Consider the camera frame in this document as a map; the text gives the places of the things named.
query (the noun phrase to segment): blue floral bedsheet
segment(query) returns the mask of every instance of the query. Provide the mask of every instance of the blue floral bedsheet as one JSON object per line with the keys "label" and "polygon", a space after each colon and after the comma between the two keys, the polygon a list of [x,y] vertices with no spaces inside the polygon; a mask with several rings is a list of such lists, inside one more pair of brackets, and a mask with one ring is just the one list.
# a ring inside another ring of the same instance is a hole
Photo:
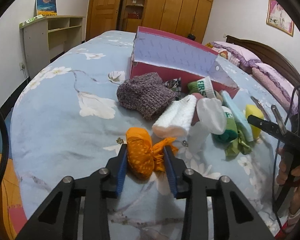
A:
{"label": "blue floral bedsheet", "polygon": [[[116,91],[128,78],[135,33],[108,31],[71,49],[43,69],[21,93],[13,109],[11,147],[29,218],[66,175],[89,176],[118,154],[130,127],[152,134],[154,122],[119,106]],[[243,111],[259,99],[274,121],[278,102],[252,77],[222,57],[223,69],[240,87],[234,98]],[[154,143],[159,141],[152,135]],[[277,140],[261,132],[249,155],[226,159],[225,146],[209,136],[203,150],[191,153],[178,138],[178,157],[203,176],[228,175],[259,212],[273,234],[279,230],[271,212],[271,177]],[[209,236],[213,238],[211,201]],[[185,200],[175,200],[165,174],[141,182],[127,175],[119,200],[108,200],[111,239],[180,239]]]}

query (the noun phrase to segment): orange cloth bundle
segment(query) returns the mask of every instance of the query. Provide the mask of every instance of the orange cloth bundle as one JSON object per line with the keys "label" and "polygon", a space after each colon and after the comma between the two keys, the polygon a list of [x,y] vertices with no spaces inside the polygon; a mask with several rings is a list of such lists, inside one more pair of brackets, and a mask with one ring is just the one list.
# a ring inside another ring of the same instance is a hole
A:
{"label": "orange cloth bundle", "polygon": [[152,146],[148,132],[143,128],[131,127],[126,132],[128,163],[138,179],[148,179],[153,171],[165,171],[163,165],[163,147],[169,145],[173,154],[178,148],[172,145],[176,138],[165,138]]}

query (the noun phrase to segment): cardboard box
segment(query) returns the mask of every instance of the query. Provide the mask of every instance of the cardboard box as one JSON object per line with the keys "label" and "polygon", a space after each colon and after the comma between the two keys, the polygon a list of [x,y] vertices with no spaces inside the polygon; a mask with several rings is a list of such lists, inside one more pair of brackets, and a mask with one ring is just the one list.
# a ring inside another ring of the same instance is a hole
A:
{"label": "cardboard box", "polygon": [[218,53],[187,38],[146,27],[138,27],[131,56],[130,78],[157,72],[162,80],[181,77],[182,91],[187,84],[210,76],[216,91],[226,90],[233,98],[237,84],[223,70]]}

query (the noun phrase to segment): sleeve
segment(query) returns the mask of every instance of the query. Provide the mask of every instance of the sleeve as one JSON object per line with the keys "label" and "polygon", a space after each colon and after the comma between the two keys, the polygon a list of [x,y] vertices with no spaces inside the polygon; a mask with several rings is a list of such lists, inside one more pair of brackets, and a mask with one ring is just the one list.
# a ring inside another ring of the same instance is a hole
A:
{"label": "sleeve", "polygon": [[287,233],[292,231],[292,229],[294,228],[295,224],[299,221],[299,219],[300,219],[300,208],[294,215],[291,215],[289,212],[287,228],[286,228]]}

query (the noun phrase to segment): picture frame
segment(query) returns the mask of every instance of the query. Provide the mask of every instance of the picture frame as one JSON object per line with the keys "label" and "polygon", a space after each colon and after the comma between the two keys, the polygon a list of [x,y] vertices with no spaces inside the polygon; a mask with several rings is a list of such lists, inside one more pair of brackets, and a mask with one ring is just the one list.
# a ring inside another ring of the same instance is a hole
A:
{"label": "picture frame", "polygon": [[54,16],[57,15],[56,0],[35,0],[37,15]]}
{"label": "picture frame", "polygon": [[266,24],[293,37],[294,22],[276,0],[269,0]]}

